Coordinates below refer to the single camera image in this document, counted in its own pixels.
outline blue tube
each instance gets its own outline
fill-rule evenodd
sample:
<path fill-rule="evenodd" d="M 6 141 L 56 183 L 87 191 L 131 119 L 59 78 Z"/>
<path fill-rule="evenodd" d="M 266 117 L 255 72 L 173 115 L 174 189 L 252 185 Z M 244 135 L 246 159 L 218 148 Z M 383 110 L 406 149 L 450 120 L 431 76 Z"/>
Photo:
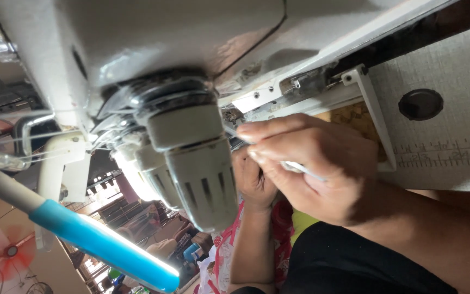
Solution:
<path fill-rule="evenodd" d="M 179 272 L 100 222 L 47 200 L 29 219 L 99 258 L 139 283 L 166 293 L 179 286 Z"/>

